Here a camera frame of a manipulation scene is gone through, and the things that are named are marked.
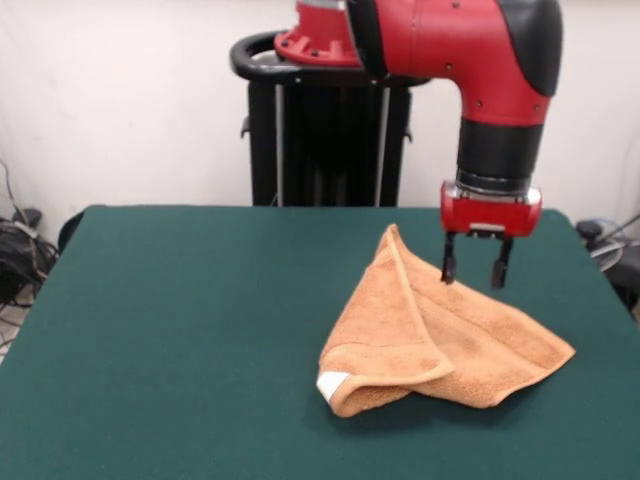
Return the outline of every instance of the red casing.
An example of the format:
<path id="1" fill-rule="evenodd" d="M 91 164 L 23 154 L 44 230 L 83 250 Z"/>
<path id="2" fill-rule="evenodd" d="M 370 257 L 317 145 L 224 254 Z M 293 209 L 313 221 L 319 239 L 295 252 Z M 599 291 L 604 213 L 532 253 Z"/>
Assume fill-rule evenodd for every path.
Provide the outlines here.
<path id="1" fill-rule="evenodd" d="M 291 31 L 277 35 L 276 51 L 297 63 L 326 67 L 359 67 L 343 10 L 298 1 L 299 21 Z"/>
<path id="2" fill-rule="evenodd" d="M 495 0 L 376 0 L 376 5 L 389 73 L 453 80 L 469 120 L 544 123 L 550 99 L 524 77 Z"/>
<path id="3" fill-rule="evenodd" d="M 534 204 L 483 201 L 447 195 L 446 183 L 440 192 L 440 220 L 446 231 L 469 233 L 474 225 L 503 227 L 507 237 L 528 237 L 542 212 L 542 199 Z"/>

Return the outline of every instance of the table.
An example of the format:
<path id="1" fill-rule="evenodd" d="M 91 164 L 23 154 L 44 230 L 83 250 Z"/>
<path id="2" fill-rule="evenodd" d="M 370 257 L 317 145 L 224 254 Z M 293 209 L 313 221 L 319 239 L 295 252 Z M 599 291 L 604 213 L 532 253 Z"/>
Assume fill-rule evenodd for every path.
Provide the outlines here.
<path id="1" fill-rule="evenodd" d="M 390 223 L 439 264 L 430 209 L 93 207 L 0 366 L 11 480 L 640 478 L 640 338 L 567 219 L 545 211 L 489 290 L 577 350 L 473 410 L 412 395 L 352 419 L 317 357 Z"/>

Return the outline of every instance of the white tag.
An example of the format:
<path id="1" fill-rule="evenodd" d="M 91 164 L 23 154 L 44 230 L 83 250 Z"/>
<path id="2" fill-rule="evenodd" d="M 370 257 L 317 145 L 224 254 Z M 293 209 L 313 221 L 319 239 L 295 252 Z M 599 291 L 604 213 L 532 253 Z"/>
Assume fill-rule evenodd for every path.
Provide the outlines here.
<path id="1" fill-rule="evenodd" d="M 327 403 L 331 401 L 331 397 L 340 388 L 340 385 L 350 376 L 351 374 L 347 372 L 324 372 L 318 377 L 316 386 Z"/>

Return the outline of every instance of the orange towel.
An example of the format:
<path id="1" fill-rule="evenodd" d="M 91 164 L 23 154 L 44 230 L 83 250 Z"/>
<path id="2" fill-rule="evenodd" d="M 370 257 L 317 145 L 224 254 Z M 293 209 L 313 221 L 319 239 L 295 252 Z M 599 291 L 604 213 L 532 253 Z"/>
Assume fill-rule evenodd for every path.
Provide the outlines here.
<path id="1" fill-rule="evenodd" d="M 340 417 L 411 392 L 487 408 L 574 354 L 522 311 L 442 283 L 392 225 L 329 335 L 317 387 Z"/>

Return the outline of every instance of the black handle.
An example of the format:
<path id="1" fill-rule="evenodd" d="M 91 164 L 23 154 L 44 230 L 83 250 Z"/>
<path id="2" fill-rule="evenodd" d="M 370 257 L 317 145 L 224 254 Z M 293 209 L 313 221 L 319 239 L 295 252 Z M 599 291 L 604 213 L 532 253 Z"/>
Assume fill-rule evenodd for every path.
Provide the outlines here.
<path id="1" fill-rule="evenodd" d="M 278 33 L 280 32 L 259 33 L 237 42 L 231 48 L 231 69 L 250 81 L 286 83 L 289 79 L 295 82 L 295 74 L 300 72 L 296 65 L 277 58 L 271 58 L 269 62 L 254 58 L 260 53 L 273 50 L 273 40 Z"/>
<path id="2" fill-rule="evenodd" d="M 273 51 L 273 41 L 279 33 L 281 32 L 259 33 L 238 41 L 231 48 L 231 69 L 245 80 L 279 85 L 348 87 L 375 84 L 379 87 L 413 87 L 429 81 L 392 76 L 376 79 L 363 68 L 302 65 L 289 62 L 278 55 L 254 58 L 260 53 Z"/>

